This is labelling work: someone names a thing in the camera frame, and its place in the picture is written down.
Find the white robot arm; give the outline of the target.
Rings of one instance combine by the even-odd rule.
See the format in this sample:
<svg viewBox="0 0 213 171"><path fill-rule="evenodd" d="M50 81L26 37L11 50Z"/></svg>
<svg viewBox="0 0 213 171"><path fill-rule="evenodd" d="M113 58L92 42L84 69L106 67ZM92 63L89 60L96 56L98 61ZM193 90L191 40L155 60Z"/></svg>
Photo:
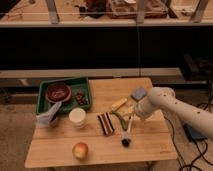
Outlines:
<svg viewBox="0 0 213 171"><path fill-rule="evenodd" d="M150 88L147 95L130 109L130 113L146 120L157 110L176 114L188 125L213 140L213 113L178 100L174 90L169 87Z"/></svg>

